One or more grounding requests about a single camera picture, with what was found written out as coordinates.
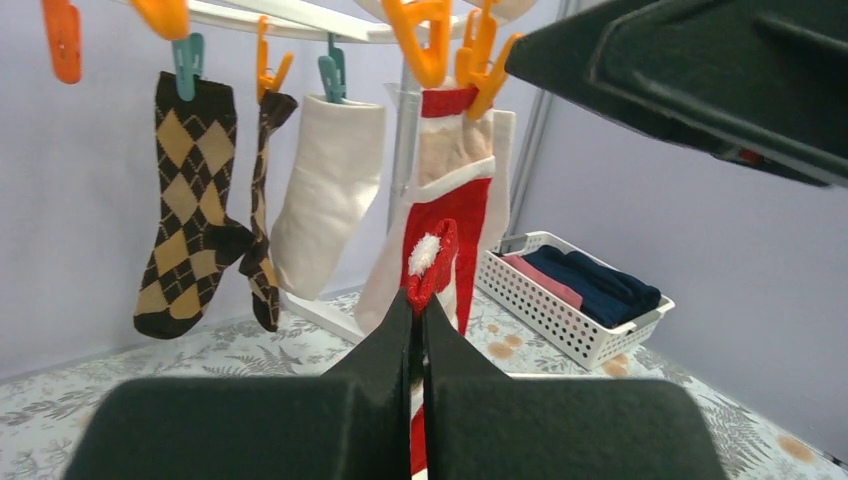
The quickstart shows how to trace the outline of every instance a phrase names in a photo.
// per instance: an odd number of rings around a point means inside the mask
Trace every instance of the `teal clothespin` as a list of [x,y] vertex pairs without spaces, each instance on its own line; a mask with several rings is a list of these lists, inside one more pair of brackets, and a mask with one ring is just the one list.
[[177,94],[186,102],[194,99],[194,77],[203,76],[203,35],[192,33],[183,40],[171,42]]
[[333,44],[333,34],[327,34],[328,55],[318,57],[318,71],[324,94],[330,103],[342,103],[347,96],[345,84],[344,51]]

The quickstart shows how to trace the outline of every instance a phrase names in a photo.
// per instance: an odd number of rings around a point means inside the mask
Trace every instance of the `orange clothespin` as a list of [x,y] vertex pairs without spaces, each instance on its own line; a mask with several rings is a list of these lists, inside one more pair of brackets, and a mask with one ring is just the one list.
[[[498,55],[497,61],[492,69],[486,72],[492,47],[495,44],[495,35],[498,32],[498,22],[491,15],[493,3],[500,0],[485,0],[483,10],[475,9],[468,16],[465,26],[465,37],[462,47],[456,52],[455,69],[456,80],[460,87],[473,85],[477,87],[477,96],[471,104],[466,115],[471,120],[479,120],[486,110],[492,107],[495,97],[503,87],[507,79],[505,70],[506,59],[516,40],[521,37],[516,33],[509,37]],[[480,24],[477,28],[477,36],[473,35],[474,20],[480,15]]]
[[256,51],[256,102],[261,103],[265,90],[278,92],[289,73],[294,55],[289,52],[280,61],[280,68],[273,77],[268,75],[268,42],[265,41],[265,31],[268,30],[268,17],[259,17],[259,47]]
[[183,40],[189,34],[187,0],[130,0],[147,25],[165,40]]
[[[418,83],[424,88],[442,86],[448,72],[451,0],[419,0],[408,4],[402,0],[382,0],[382,3],[406,63]],[[421,47],[415,35],[415,28],[421,22],[430,22],[427,48]]]
[[41,0],[41,7],[53,73],[73,85],[82,78],[79,10],[69,0]]

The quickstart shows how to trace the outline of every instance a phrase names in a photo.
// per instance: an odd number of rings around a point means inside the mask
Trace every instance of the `black and tan argyle sock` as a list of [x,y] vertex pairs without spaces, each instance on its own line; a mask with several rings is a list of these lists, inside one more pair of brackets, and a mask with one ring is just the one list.
[[265,330],[277,331],[280,317],[280,284],[268,255],[265,225],[265,177],[268,172],[268,140],[297,109],[297,101],[283,93],[265,92],[259,104],[259,143],[251,184],[250,227],[253,245],[245,253],[239,272],[247,276],[253,292],[253,314]]
[[226,212],[236,143],[233,91],[195,80],[191,102],[162,72],[156,90],[156,151],[162,216],[133,322],[154,338],[178,337],[212,300],[221,274],[253,235]]

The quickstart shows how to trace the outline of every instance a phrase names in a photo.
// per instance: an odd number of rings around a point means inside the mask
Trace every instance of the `laundry basket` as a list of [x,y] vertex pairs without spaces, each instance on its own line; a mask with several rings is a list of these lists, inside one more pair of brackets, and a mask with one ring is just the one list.
[[[525,255],[543,245],[563,252],[576,250],[600,265],[615,268],[547,232],[504,239],[495,251]],[[480,256],[475,285],[586,369],[593,369],[645,341],[665,313],[674,308],[674,302],[663,295],[656,309],[615,328],[605,328],[489,251]]]

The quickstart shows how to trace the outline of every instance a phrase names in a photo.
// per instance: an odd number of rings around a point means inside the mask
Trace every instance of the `tabletop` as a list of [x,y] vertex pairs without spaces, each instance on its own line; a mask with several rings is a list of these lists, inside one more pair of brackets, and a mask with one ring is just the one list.
[[[357,294],[331,303],[350,311]],[[353,344],[290,312],[270,334],[252,318],[197,329],[178,340],[39,372],[0,385],[3,480],[58,480],[94,409],[119,383],[143,376],[318,375]],[[848,472],[686,370],[637,347],[587,372],[482,293],[467,337],[508,373],[664,378],[701,407],[731,479],[848,480]]]

